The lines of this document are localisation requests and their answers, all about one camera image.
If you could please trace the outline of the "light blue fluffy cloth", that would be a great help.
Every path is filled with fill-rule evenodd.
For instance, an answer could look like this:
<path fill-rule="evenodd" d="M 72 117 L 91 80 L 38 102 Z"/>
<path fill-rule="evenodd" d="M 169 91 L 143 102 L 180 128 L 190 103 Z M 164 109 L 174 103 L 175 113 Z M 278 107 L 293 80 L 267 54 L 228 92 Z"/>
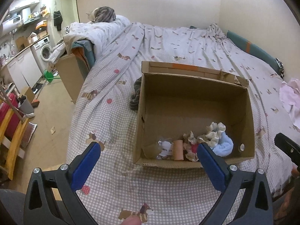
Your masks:
<path fill-rule="evenodd" d="M 221 133 L 221 139 L 218 144 L 212 149 L 215 155 L 226 157 L 233 151 L 233 141 L 225 132 Z"/>

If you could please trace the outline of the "beige scrunchie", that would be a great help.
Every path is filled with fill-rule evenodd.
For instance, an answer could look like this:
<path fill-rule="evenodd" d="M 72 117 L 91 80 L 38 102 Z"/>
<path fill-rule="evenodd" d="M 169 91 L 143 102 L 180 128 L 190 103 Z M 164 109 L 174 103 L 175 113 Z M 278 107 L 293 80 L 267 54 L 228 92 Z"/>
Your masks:
<path fill-rule="evenodd" d="M 192 162 L 198 161 L 197 154 L 187 153 L 185 149 L 185 144 L 206 143 L 212 150 L 218 144 L 219 140 L 221 139 L 221 133 L 225 132 L 225 130 L 226 126 L 223 123 L 212 122 L 209 126 L 206 127 L 206 133 L 203 135 L 195 137 L 192 131 L 190 131 L 190 133 L 183 134 L 183 148 L 184 152 L 186 152 L 186 159 Z"/>

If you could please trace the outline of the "pink rubber duck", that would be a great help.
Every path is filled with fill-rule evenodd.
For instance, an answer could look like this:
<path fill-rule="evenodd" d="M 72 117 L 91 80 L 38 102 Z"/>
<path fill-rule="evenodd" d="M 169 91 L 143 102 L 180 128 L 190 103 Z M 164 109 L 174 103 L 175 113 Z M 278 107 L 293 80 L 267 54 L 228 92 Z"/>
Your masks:
<path fill-rule="evenodd" d="M 198 149 L 198 145 L 199 144 L 185 144 L 185 149 L 187 151 L 187 153 L 193 153 L 193 154 L 197 154 L 197 149 Z"/>

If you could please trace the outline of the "brown cardboard tube piece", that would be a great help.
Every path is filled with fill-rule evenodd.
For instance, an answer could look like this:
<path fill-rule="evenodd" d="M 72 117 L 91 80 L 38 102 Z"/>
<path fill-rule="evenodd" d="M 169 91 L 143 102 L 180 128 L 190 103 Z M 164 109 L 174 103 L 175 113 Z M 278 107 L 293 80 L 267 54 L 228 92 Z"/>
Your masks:
<path fill-rule="evenodd" d="M 175 161 L 184 160 L 183 140 L 175 140 L 173 142 L 173 159 Z"/>

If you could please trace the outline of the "checkered dog print bedsheet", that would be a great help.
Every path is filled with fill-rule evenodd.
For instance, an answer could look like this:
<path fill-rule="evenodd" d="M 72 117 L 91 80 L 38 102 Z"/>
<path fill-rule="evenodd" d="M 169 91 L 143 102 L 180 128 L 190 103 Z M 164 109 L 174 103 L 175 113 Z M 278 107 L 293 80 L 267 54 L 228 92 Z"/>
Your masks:
<path fill-rule="evenodd" d="M 143 61 L 198 66 L 247 79 L 255 155 L 237 165 L 243 171 L 262 168 L 271 195 L 283 193 L 293 164 L 274 138 L 283 133 L 299 141 L 299 132 L 279 99 L 281 77 L 239 49 L 215 24 L 173 29 L 131 22 L 96 59 L 71 121 L 68 161 L 84 151 L 89 133 L 105 145 L 86 182 L 90 191 L 80 195 L 97 223 L 118 224 L 122 209 L 137 210 L 146 202 L 154 209 L 148 224 L 196 224 L 219 195 L 201 167 L 165 169 L 133 163 L 137 112 L 130 109 L 130 100 Z"/>

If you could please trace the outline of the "pink white crumpled cloth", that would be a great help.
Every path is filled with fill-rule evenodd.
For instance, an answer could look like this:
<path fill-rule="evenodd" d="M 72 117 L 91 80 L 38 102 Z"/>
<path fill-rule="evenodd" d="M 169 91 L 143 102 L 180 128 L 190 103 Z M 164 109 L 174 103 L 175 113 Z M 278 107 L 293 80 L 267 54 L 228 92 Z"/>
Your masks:
<path fill-rule="evenodd" d="M 299 132 L 299 79 L 292 78 L 288 83 L 283 81 L 279 89 L 279 99 Z"/>

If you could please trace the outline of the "grey bin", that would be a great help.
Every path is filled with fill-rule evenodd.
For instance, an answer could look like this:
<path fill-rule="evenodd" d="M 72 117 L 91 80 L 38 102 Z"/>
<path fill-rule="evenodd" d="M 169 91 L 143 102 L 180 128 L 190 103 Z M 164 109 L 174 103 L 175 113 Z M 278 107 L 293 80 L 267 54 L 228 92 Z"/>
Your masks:
<path fill-rule="evenodd" d="M 34 113 L 34 108 L 25 95 L 18 97 L 18 109 L 24 114 Z"/>

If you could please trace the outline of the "yellow wooden chair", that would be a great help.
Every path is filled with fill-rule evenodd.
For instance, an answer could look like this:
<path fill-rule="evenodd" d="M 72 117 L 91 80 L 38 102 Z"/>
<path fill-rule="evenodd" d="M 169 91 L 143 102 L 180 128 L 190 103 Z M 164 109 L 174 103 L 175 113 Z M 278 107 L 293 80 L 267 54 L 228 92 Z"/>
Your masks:
<path fill-rule="evenodd" d="M 1 99 L 1 144 L 6 139 L 10 141 L 7 155 L 4 158 L 4 164 L 1 165 L 1 171 L 9 180 L 13 180 L 17 155 L 21 150 L 20 145 L 29 120 L 17 108 L 17 95 L 10 93 L 8 94 L 8 99 L 16 111 L 14 111 L 6 100 Z"/>

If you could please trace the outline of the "teal orange bolster pillow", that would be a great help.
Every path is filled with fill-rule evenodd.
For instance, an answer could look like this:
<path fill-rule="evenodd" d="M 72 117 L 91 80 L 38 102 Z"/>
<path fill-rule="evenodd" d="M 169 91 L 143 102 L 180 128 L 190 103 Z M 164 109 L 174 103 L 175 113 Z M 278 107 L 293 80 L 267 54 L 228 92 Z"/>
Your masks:
<path fill-rule="evenodd" d="M 227 38 L 232 40 L 232 42 L 244 52 L 257 57 L 260 60 L 263 60 L 265 63 L 270 65 L 272 69 L 282 78 L 284 79 L 284 66 L 282 62 L 269 55 L 266 51 L 258 47 L 257 45 L 251 43 L 247 39 L 237 35 L 232 31 L 227 32 Z"/>

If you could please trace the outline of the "grey striped sock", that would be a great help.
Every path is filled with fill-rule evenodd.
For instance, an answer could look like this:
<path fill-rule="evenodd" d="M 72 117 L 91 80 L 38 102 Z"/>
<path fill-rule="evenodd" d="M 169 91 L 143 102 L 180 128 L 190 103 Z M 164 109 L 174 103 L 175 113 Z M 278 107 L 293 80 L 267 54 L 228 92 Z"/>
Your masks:
<path fill-rule="evenodd" d="M 142 78 L 140 77 L 134 82 L 134 94 L 132 94 L 131 100 L 130 100 L 130 109 L 133 111 L 138 110 L 141 81 L 142 81 Z"/>

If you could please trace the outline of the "clear plastic labelled bag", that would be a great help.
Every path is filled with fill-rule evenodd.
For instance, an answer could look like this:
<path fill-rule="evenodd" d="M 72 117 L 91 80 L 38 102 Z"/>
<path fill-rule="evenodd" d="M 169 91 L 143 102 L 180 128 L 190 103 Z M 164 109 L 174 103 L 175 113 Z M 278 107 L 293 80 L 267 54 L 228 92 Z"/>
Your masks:
<path fill-rule="evenodd" d="M 173 143 L 169 141 L 159 141 L 161 152 L 158 154 L 157 159 L 168 159 L 173 156 Z"/>

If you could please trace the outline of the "green dustpan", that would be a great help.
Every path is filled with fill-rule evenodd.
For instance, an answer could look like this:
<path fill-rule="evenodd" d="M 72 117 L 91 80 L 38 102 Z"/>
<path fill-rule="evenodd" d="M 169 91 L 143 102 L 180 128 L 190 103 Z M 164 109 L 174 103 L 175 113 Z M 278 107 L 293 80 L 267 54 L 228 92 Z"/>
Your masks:
<path fill-rule="evenodd" d="M 44 78 L 46 79 L 46 81 L 48 83 L 52 83 L 52 81 L 54 79 L 61 79 L 57 70 L 54 70 L 54 71 L 51 71 L 51 72 L 45 70 L 44 73 L 43 73 L 43 76 L 44 76 Z"/>

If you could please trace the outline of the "cardboard bedside box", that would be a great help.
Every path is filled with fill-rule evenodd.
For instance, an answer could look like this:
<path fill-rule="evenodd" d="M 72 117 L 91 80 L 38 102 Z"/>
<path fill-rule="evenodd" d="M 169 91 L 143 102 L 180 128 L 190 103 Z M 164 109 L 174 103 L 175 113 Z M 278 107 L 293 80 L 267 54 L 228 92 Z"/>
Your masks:
<path fill-rule="evenodd" d="M 74 54 L 62 56 L 55 64 L 58 74 L 75 104 L 90 71 L 89 63 Z"/>

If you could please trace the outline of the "open cardboard box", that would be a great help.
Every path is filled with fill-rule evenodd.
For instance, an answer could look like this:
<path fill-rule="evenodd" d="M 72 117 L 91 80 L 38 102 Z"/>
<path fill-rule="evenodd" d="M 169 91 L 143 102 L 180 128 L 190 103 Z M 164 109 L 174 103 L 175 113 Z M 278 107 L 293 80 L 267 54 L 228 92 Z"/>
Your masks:
<path fill-rule="evenodd" d="M 223 123 L 233 141 L 228 164 L 255 155 L 253 114 L 247 79 L 185 64 L 143 61 L 133 163 L 159 168 L 200 168 L 200 162 L 158 160 L 158 141 L 198 137 Z"/>

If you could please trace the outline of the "white washing machine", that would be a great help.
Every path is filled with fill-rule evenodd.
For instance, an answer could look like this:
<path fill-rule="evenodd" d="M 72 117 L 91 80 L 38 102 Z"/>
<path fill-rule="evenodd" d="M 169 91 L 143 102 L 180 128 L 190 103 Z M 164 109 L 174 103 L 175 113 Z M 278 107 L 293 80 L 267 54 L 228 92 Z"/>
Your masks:
<path fill-rule="evenodd" d="M 49 36 L 45 36 L 31 45 L 32 54 L 42 74 L 48 67 L 51 50 Z"/>

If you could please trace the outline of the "white dog print duvet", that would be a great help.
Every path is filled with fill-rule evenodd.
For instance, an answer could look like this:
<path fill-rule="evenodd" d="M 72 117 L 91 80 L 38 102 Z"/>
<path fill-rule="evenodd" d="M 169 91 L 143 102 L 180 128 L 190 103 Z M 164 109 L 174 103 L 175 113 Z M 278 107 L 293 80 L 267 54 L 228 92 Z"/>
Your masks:
<path fill-rule="evenodd" d="M 63 41 L 52 49 L 48 63 L 56 64 L 64 52 L 71 54 L 72 44 L 81 40 L 89 40 L 94 45 L 94 57 L 97 59 L 102 51 L 130 24 L 130 20 L 122 15 L 117 15 L 113 22 L 73 22 L 69 33 L 63 36 Z"/>

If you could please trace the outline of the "striped grey cat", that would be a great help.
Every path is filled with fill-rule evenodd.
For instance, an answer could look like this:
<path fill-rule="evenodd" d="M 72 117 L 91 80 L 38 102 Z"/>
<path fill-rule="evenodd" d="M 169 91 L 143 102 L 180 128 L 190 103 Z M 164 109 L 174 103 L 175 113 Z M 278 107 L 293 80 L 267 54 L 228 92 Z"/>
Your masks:
<path fill-rule="evenodd" d="M 116 20 L 115 10 L 107 6 L 95 8 L 86 15 L 92 23 L 113 22 Z"/>

